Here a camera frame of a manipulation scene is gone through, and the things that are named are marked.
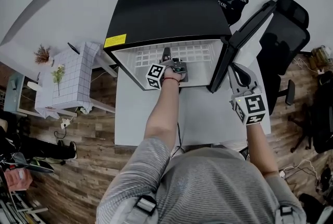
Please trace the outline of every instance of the teal table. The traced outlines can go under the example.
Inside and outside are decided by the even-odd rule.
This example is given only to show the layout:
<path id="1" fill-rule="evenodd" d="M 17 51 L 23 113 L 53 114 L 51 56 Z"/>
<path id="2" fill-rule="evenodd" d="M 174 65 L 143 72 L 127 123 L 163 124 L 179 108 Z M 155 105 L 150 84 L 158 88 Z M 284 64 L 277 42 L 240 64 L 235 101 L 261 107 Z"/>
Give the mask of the teal table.
<path id="1" fill-rule="evenodd" d="M 11 112 L 23 117 L 26 117 L 27 115 L 41 117 L 41 115 L 36 112 L 27 111 L 20 108 L 24 78 L 25 76 L 18 72 L 15 72 L 12 76 L 10 76 L 7 84 L 4 111 Z M 15 90 L 13 90 L 12 82 L 15 84 Z"/>

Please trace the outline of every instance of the black mini fridge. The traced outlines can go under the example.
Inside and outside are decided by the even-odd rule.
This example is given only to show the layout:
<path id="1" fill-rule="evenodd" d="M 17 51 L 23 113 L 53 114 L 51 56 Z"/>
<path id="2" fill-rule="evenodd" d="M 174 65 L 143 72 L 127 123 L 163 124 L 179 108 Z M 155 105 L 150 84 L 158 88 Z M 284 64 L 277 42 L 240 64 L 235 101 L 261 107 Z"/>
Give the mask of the black mini fridge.
<path id="1" fill-rule="evenodd" d="M 118 0 L 104 51 L 142 90 L 153 90 L 146 74 L 169 47 L 187 65 L 188 82 L 180 87 L 207 86 L 214 93 L 275 7 L 265 3 L 232 35 L 217 0 Z"/>

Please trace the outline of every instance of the hand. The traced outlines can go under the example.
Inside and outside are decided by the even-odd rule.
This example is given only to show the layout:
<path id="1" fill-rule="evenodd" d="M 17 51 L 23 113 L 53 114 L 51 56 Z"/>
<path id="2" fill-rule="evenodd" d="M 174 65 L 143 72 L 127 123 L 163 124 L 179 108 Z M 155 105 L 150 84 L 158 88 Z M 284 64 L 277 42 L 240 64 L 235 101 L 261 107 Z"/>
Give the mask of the hand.
<path id="1" fill-rule="evenodd" d="M 166 70 L 164 71 L 164 78 L 173 78 L 177 81 L 180 81 L 184 77 L 185 77 L 185 74 L 176 73 L 170 67 L 166 68 Z"/>

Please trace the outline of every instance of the yellow sticker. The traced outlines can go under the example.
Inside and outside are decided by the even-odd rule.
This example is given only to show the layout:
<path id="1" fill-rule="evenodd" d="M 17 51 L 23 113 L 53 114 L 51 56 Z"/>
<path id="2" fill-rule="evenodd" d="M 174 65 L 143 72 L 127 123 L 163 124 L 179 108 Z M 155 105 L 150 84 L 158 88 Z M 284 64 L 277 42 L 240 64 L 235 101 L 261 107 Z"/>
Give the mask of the yellow sticker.
<path id="1" fill-rule="evenodd" d="M 126 34 L 118 35 L 105 39 L 104 48 L 125 43 Z"/>

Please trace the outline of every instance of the checkered tablecloth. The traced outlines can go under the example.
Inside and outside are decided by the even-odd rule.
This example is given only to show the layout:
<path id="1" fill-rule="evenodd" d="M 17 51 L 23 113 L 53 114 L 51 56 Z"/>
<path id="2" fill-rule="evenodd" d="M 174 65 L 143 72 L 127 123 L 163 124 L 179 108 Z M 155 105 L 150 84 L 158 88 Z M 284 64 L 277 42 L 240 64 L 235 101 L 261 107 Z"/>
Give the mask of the checkered tablecloth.
<path id="1" fill-rule="evenodd" d="M 100 45 L 91 42 L 83 42 L 75 48 L 77 54 L 71 48 L 57 54 L 54 57 L 53 66 L 44 66 L 40 73 L 39 85 L 42 91 L 37 91 L 35 109 L 44 118 L 52 116 L 59 118 L 56 109 L 70 107 L 84 107 L 87 111 L 92 109 L 90 99 L 90 82 L 92 66 L 96 54 L 99 54 Z M 65 75 L 59 86 L 53 82 L 52 72 L 59 65 L 65 66 Z"/>

